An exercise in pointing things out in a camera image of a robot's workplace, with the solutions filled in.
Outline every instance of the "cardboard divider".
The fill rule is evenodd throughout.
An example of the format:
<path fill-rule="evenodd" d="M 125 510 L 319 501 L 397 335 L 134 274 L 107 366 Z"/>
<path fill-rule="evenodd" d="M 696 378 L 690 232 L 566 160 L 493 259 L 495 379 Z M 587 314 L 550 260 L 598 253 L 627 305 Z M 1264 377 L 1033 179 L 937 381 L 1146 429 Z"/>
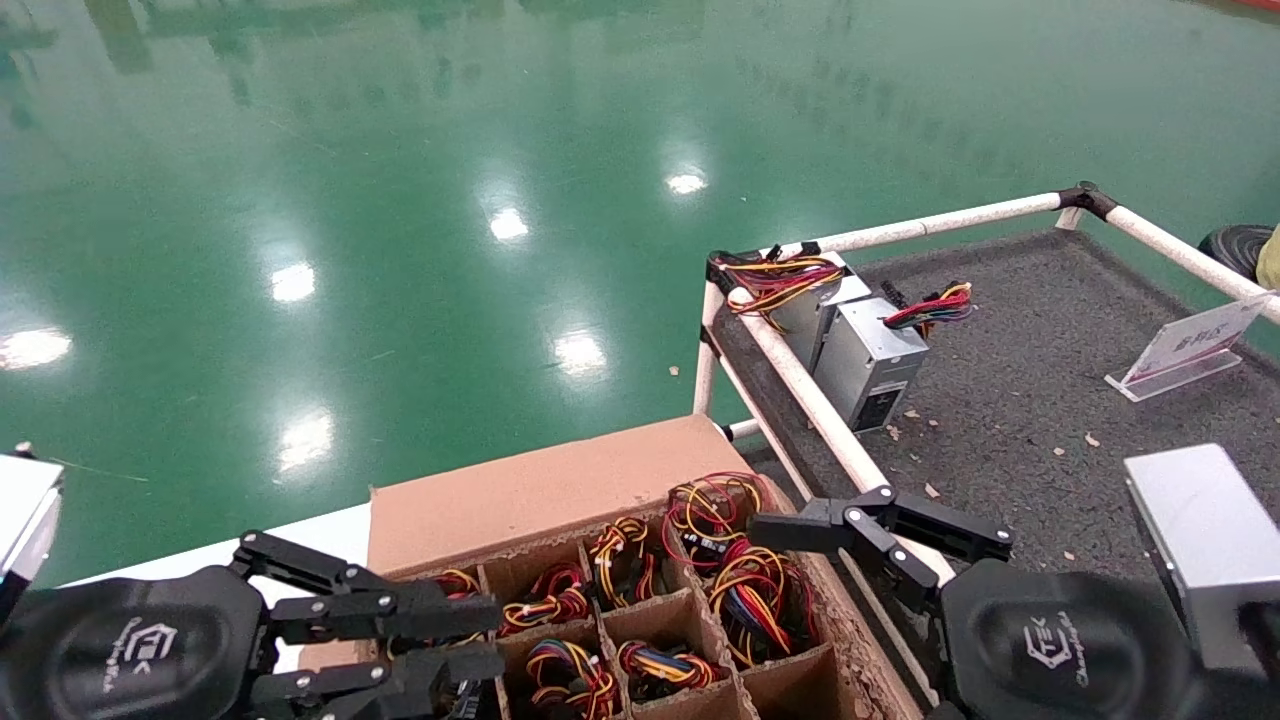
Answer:
<path fill-rule="evenodd" d="M 671 486 L 686 479 L 673 480 Z M 794 512 L 791 503 L 768 479 L 762 479 L 759 489 L 763 511 Z M 745 495 L 737 500 L 746 502 Z M 646 497 L 620 516 L 645 520 L 660 538 L 664 532 L 663 510 Z M 529 592 L 538 575 L 556 562 L 575 562 L 589 573 L 586 548 L 604 524 L 614 519 L 586 516 L 575 524 L 558 525 L 554 533 L 477 547 L 471 552 L 454 552 L 448 557 L 435 557 L 429 565 L 419 564 L 413 570 L 406 565 L 399 577 L 422 577 L 445 566 L 474 569 L 485 592 L 494 594 L 499 602 L 516 602 Z M 901 680 L 884 670 L 888 664 L 883 651 L 822 556 L 790 555 L 814 587 L 817 642 L 820 644 L 790 659 L 739 670 L 728 651 L 728 637 L 721 619 L 710 611 L 709 580 L 692 571 L 677 537 L 669 534 L 667 539 L 666 546 L 678 556 L 678 560 L 663 564 L 668 593 L 603 612 L 596 598 L 591 597 L 593 616 L 589 619 L 538 626 L 494 641 L 506 662 L 506 673 L 494 683 L 503 720 L 545 720 L 529 702 L 536 688 L 525 664 L 529 651 L 547 638 L 576 642 L 598 655 L 617 680 L 617 720 L 920 719 L 919 707 L 901 687 Z M 668 650 L 672 643 L 687 643 L 694 652 L 726 669 L 728 676 L 700 691 L 632 703 L 627 678 L 617 660 L 618 646 L 628 639 L 643 639 L 660 650 Z M 334 647 L 333 656 L 347 662 L 371 660 L 372 648 L 372 643 L 358 643 L 357 652 L 340 657 L 340 648 Z"/>
<path fill-rule="evenodd" d="M 742 685 L 760 720 L 867 717 L 870 710 L 854 697 L 831 644 L 745 670 Z"/>
<path fill-rule="evenodd" d="M 684 647 L 718 667 L 727 680 L 732 676 L 732 664 L 728 662 L 724 633 L 701 610 L 695 592 L 681 589 L 645 607 L 627 607 L 605 614 L 600 623 L 605 637 L 620 648 L 627 641 L 644 641 L 659 651 Z M 628 687 L 630 678 L 625 671 L 622 678 L 628 680 L 623 687 Z"/>
<path fill-rule="evenodd" d="M 586 556 L 576 539 L 534 547 L 518 555 L 488 560 L 483 565 L 489 589 L 498 598 L 498 602 L 506 605 L 521 602 L 534 587 L 538 577 L 559 562 L 572 562 L 584 573 L 584 577 L 589 575 L 590 568 L 586 565 Z"/>
<path fill-rule="evenodd" d="M 637 705 L 631 716 L 635 720 L 758 720 L 733 680 Z"/>
<path fill-rule="evenodd" d="M 503 720 L 545 720 L 544 715 L 531 702 L 534 692 L 538 689 L 538 683 L 529 675 L 525 666 L 529 661 L 529 652 L 534 650 L 534 646 L 550 638 L 581 646 L 595 657 L 599 657 L 599 661 L 605 664 L 605 667 L 613 673 L 617 651 L 602 642 L 599 625 L 594 619 L 534 628 L 518 635 L 500 638 L 495 644 L 507 665 L 506 671 L 497 683 L 498 707 Z M 607 650 L 613 650 L 613 653 L 607 653 Z M 618 688 L 618 697 L 621 694 L 622 689 Z M 614 707 L 618 708 L 614 712 L 616 717 L 625 716 L 626 710 L 622 702 L 616 703 Z"/>

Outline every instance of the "acrylic sign stand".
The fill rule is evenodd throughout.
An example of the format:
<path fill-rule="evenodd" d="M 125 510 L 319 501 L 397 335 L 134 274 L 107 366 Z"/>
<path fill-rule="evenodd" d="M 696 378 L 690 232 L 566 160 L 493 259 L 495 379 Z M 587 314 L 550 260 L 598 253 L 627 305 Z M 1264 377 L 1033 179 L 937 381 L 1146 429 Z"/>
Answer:
<path fill-rule="evenodd" d="M 1238 300 L 1160 328 L 1123 378 L 1107 383 L 1134 402 L 1240 364 L 1231 346 L 1262 313 L 1274 292 Z"/>

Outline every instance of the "colorful wire harness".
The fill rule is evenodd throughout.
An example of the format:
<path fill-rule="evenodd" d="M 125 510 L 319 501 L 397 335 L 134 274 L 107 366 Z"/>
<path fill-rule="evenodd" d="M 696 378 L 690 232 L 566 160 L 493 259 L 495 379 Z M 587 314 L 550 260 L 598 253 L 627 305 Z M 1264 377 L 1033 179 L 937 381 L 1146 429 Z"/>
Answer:
<path fill-rule="evenodd" d="M 534 706 L 544 712 L 564 705 L 582 720 L 605 720 L 618 707 L 617 682 L 582 646 L 543 641 L 529 652 L 525 670 L 538 684 Z"/>
<path fill-rule="evenodd" d="M 682 560 L 671 546 L 672 532 L 689 552 L 694 569 L 703 577 L 716 574 L 724 552 L 745 538 L 742 530 L 750 514 L 760 511 L 756 477 L 750 473 L 713 473 L 676 486 L 667 500 L 662 542 L 667 553 Z M 748 511 L 739 506 L 745 500 Z"/>
<path fill-rule="evenodd" d="M 588 556 L 604 610 L 628 607 L 655 594 L 658 555 L 648 546 L 649 527 L 621 518 L 604 527 Z"/>
<path fill-rule="evenodd" d="M 972 292 L 970 283 L 951 283 L 941 293 L 884 318 L 884 327 L 915 328 L 920 337 L 928 338 L 934 323 L 959 323 L 973 314 Z"/>
<path fill-rule="evenodd" d="M 553 565 L 538 577 L 529 592 L 529 602 L 512 602 L 503 606 L 502 628 L 498 637 L 504 638 L 539 625 L 568 623 L 590 615 L 586 601 L 582 570 L 572 562 Z"/>
<path fill-rule="evenodd" d="M 833 283 L 845 274 L 845 269 L 826 258 L 806 255 L 790 260 L 744 258 L 731 252 L 717 252 L 712 264 L 727 274 L 735 283 L 751 293 L 749 302 L 728 301 L 728 309 L 735 314 L 758 313 L 780 332 L 771 313 L 800 297 L 806 291 Z"/>
<path fill-rule="evenodd" d="M 817 637 L 813 589 L 782 555 L 736 541 L 712 584 L 708 600 L 744 667 L 788 657 Z"/>
<path fill-rule="evenodd" d="M 724 679 L 723 670 L 691 652 L 662 652 L 641 641 L 622 643 L 618 664 L 634 680 L 631 697 L 641 702 Z"/>

